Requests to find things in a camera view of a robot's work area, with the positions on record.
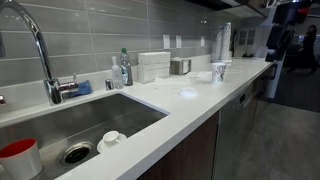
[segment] floor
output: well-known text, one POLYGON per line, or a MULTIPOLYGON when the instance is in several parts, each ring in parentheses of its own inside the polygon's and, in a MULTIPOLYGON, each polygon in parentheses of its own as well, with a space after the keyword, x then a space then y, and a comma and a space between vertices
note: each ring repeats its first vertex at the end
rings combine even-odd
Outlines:
POLYGON ((248 138, 237 180, 320 179, 320 113, 260 101, 248 138))
POLYGON ((274 103, 320 112, 320 68, 310 75, 310 69, 282 70, 274 103))

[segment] chrome faucet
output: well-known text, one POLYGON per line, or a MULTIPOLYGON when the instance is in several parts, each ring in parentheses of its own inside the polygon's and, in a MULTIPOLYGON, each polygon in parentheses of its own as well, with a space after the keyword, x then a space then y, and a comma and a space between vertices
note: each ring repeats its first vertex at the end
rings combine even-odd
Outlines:
MULTIPOLYGON (((74 92, 78 90, 78 83, 76 81, 76 76, 74 74, 74 81, 60 84, 58 79, 55 79, 53 76, 52 68, 50 65, 47 48, 44 42, 44 38, 40 31, 39 26, 32 18, 32 16, 28 13, 28 11, 21 6, 19 3, 14 0, 0 0, 0 14, 3 9, 9 8, 17 12, 22 20, 28 25, 31 30, 33 37, 35 39, 35 43, 40 55, 40 60, 42 63, 42 67, 46 76, 46 80, 44 80, 44 86, 47 91, 49 101, 51 105, 61 104, 64 102, 63 94, 68 92, 74 92)), ((0 33, 0 57, 5 57, 5 48, 3 45, 3 40, 1 38, 0 33)))

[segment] paper towel stack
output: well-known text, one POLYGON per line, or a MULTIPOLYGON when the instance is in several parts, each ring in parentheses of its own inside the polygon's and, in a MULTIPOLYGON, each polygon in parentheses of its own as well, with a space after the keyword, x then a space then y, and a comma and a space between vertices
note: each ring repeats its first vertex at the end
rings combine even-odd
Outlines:
POLYGON ((157 77, 169 77, 170 52, 139 53, 138 81, 148 83, 157 77))
POLYGON ((219 27, 216 37, 214 60, 230 60, 231 23, 219 27))

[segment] person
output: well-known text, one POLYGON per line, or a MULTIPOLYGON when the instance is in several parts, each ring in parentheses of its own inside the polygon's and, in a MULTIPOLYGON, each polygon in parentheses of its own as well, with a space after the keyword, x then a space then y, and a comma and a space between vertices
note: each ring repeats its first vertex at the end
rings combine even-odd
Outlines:
POLYGON ((299 49, 296 60, 292 63, 288 72, 292 72, 295 68, 311 68, 311 74, 317 71, 317 60, 313 54, 314 42, 317 37, 317 26, 310 25, 306 35, 304 36, 303 46, 299 49))

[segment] white cup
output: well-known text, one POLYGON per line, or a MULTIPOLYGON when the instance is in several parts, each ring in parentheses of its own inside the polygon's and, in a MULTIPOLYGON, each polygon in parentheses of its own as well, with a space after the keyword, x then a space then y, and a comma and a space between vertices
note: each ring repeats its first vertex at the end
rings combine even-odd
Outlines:
POLYGON ((103 142, 106 146, 112 147, 118 143, 120 143, 119 140, 120 133, 118 131, 109 131, 103 136, 103 142))
POLYGON ((212 63, 212 81, 213 82, 222 82, 224 79, 224 73, 226 71, 226 63, 212 63))
POLYGON ((13 180, 34 178, 43 169, 37 140, 33 138, 22 139, 2 148, 0 163, 13 180))

